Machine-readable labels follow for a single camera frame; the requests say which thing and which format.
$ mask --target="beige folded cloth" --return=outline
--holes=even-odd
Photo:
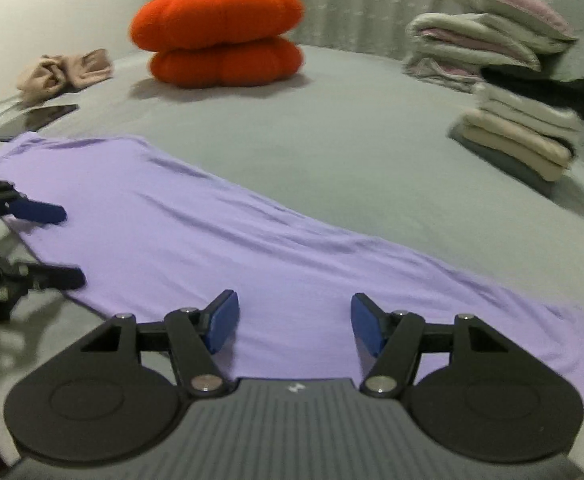
[[[498,115],[499,117],[512,121],[513,123],[522,124],[530,130],[538,132],[545,137],[562,139],[573,146],[578,144],[578,137],[580,136],[579,131],[570,130],[569,128],[561,128],[560,126],[546,123],[545,121],[541,121],[536,117],[520,112],[500,101],[485,101],[478,105],[478,108],[494,115]]]
[[[500,101],[520,112],[561,128],[581,131],[584,127],[583,121],[575,111],[568,108],[555,108],[488,83],[474,85],[472,92],[480,104],[490,100]]]
[[[568,168],[573,159],[572,153],[556,140],[543,137],[521,124],[513,123],[489,112],[467,110],[463,119],[472,126],[478,126],[483,130],[513,140],[563,168]]]
[[[17,78],[16,87],[26,105],[36,104],[61,93],[71,84],[82,90],[112,77],[112,63],[104,48],[85,56],[41,56]]]
[[[16,79],[16,88],[21,90],[21,100],[30,106],[53,98],[66,87],[67,77],[60,60],[42,57],[27,67]]]
[[[540,177],[547,182],[556,182],[564,173],[565,169],[558,164],[547,160],[545,157],[519,144],[518,142],[493,134],[483,128],[465,124],[461,130],[461,135],[467,140],[476,144],[499,150],[499,152],[513,156],[523,162],[524,165],[532,168]]]

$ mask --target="purple t-shirt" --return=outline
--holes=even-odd
[[[532,301],[398,244],[308,218],[166,155],[135,137],[46,140],[0,150],[0,179],[63,205],[58,226],[12,221],[49,263],[81,266],[71,296],[106,316],[162,320],[239,295],[232,377],[361,380],[371,359],[349,318],[356,292],[432,323],[472,312],[568,378],[584,398],[584,312]],[[421,376],[446,356],[426,356]]]

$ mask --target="folded clothes stack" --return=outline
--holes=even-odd
[[[453,136],[545,196],[576,158],[584,129],[584,78],[552,80],[520,66],[480,70],[478,108]]]
[[[409,23],[413,51],[405,72],[470,92],[480,69],[515,65],[540,70],[538,55],[558,54],[576,39],[568,23],[541,0],[457,0],[466,14],[428,12]]]

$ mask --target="gray ribbed plate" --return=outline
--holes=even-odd
[[[457,456],[425,436],[403,407],[350,380],[243,380],[201,400],[161,444],[116,465],[62,469],[24,460],[8,480],[574,480],[557,456],[520,466]]]

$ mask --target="round disc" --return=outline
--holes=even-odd
[[[452,367],[414,387],[409,409],[416,423],[443,447],[477,460],[519,463],[571,447],[582,402],[567,383],[497,377],[493,371],[463,384]]]
[[[121,459],[155,444],[177,416],[174,386],[153,370],[79,368],[50,383],[33,374],[11,391],[6,424],[27,454],[79,464]]]

